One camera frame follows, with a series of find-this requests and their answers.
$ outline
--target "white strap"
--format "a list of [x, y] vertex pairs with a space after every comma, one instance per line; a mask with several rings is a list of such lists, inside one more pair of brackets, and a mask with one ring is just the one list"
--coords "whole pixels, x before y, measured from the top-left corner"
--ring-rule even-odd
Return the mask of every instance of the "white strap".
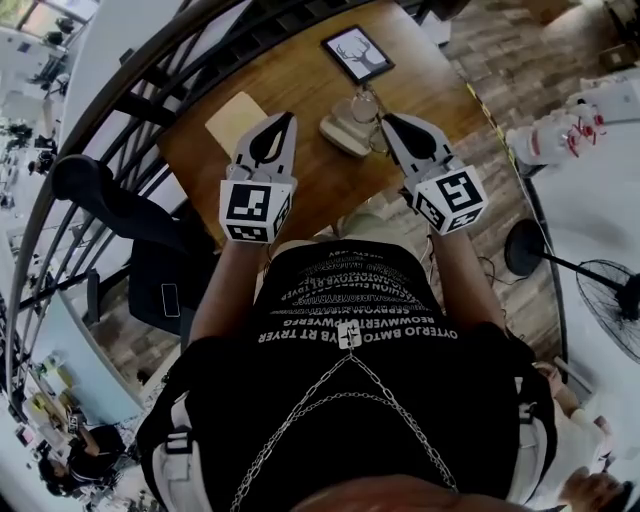
[[547, 454], [547, 431], [538, 418], [520, 424], [520, 447], [507, 501], [526, 504], [540, 483]]
[[200, 446], [191, 439], [191, 419], [182, 395], [171, 408], [176, 429], [153, 452], [153, 478], [169, 512], [213, 512], [202, 478]]

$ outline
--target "fan base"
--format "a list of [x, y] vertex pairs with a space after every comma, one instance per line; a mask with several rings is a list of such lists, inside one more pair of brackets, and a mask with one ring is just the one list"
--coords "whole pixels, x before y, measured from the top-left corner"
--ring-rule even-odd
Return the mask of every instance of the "fan base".
[[518, 222], [507, 236], [504, 260], [513, 274], [529, 277], [542, 261], [544, 236], [538, 223], [531, 219]]

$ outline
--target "window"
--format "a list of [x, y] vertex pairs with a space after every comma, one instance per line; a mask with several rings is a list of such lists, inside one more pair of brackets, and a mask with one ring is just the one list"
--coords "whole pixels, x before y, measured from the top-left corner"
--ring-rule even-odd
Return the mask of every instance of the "window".
[[[56, 24], [58, 18], [61, 20], [66, 19], [64, 14], [52, 9], [48, 5], [38, 4], [31, 13], [31, 16], [29, 16], [27, 22], [22, 26], [22, 30], [39, 38], [46, 36], [48, 32], [62, 32]], [[66, 39], [67, 35], [68, 34], [63, 33], [63, 39]]]
[[0, 23], [15, 27], [25, 15], [32, 0], [1, 0]]
[[90, 20], [98, 10], [94, 0], [47, 0], [48, 3], [61, 7], [83, 20]]

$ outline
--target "electric fan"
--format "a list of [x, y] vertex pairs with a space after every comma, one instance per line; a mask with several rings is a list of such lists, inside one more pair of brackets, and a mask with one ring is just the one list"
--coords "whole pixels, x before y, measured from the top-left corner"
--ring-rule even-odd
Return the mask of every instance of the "electric fan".
[[518, 222], [504, 247], [507, 268], [528, 277], [542, 259], [576, 272], [580, 296], [600, 326], [618, 347], [640, 363], [640, 274], [606, 260], [574, 265], [545, 253], [545, 239], [537, 222]]

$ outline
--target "wooden table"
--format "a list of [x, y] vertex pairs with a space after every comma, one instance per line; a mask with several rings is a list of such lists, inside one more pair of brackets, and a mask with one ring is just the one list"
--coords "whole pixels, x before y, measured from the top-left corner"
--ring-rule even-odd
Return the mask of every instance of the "wooden table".
[[389, 111], [422, 117], [438, 125], [453, 143], [487, 122], [447, 59], [397, 4], [380, 0], [334, 16], [237, 71], [161, 138], [162, 155], [219, 242], [224, 242], [218, 224], [219, 186], [230, 159], [205, 123], [240, 91], [268, 115], [290, 110], [298, 117], [298, 189], [280, 242], [310, 238], [369, 197], [401, 185], [403, 174], [391, 158], [375, 153], [363, 160], [350, 157], [318, 129], [333, 104], [352, 98], [356, 89], [320, 41], [355, 24], [396, 65], [371, 82]]

